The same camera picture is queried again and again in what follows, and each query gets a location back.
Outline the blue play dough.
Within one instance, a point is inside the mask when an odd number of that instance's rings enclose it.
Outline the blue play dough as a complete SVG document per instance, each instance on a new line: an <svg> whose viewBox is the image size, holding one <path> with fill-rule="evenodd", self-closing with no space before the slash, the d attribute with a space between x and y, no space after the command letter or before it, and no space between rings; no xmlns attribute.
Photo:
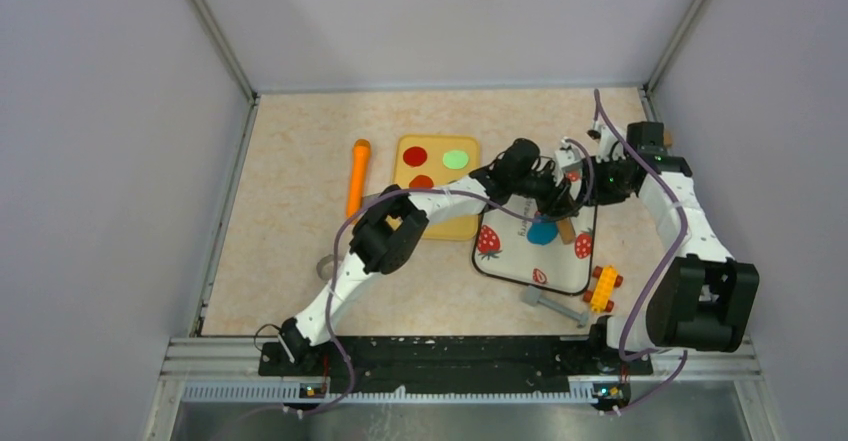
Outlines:
<svg viewBox="0 0 848 441"><path fill-rule="evenodd" d="M559 238L559 230L554 222L533 223L526 232L529 243L538 246L548 245Z"/></svg>

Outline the wooden roller tool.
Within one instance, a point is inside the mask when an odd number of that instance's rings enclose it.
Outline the wooden roller tool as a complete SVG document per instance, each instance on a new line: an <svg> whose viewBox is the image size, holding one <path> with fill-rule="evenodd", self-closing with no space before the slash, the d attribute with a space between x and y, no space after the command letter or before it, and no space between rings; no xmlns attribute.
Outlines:
<svg viewBox="0 0 848 441"><path fill-rule="evenodd" d="M577 238L575 228L570 218L565 218L555 222L559 239L565 245L573 244Z"/></svg>

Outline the white strawberry enamel tray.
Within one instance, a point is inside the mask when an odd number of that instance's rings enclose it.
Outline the white strawberry enamel tray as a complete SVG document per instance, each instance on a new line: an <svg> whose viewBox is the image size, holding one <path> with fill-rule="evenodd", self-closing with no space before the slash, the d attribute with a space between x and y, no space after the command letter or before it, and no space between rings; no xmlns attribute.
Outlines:
<svg viewBox="0 0 848 441"><path fill-rule="evenodd" d="M480 216L478 233L471 255L480 274L498 280L535 285L548 291L577 296L587 289L596 229L596 209L580 206L585 190L582 176L570 173L557 178L571 183L572 216L540 216L533 199L523 196L525 172L511 179L494 167L478 168L471 177L479 181L496 207L486 207ZM556 222L570 218L577 238L565 245L558 238L538 246L529 243L526 232L533 223Z"/></svg>

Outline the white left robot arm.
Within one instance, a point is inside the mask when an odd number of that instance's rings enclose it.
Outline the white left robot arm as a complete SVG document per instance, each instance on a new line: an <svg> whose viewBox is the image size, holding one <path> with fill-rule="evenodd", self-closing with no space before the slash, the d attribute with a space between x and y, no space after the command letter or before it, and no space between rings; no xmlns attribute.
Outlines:
<svg viewBox="0 0 848 441"><path fill-rule="evenodd" d="M314 371L321 358L318 345L332 338L346 305L371 280L399 270L430 225L502 210L515 195L536 202L537 220L559 221L579 213L593 181L591 158L577 142L564 141L544 161L534 142L518 138L489 164L447 185L389 186L343 222L341 229L352 238L346 253L333 252L330 280L306 308L282 323L277 339L283 362L297 374Z"/></svg>

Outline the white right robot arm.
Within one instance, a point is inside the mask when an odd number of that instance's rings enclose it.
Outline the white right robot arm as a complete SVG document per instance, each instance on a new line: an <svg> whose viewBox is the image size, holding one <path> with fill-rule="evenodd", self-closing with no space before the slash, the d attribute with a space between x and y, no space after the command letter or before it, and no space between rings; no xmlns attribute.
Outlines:
<svg viewBox="0 0 848 441"><path fill-rule="evenodd" d="M664 145L664 127L637 122L619 130L601 118L588 131L594 206L636 197L665 249L630 314L586 346L589 365L612 373L628 356L664 348L734 352L742 344L759 288L757 268L738 261L718 239L695 193L688 162Z"/></svg>

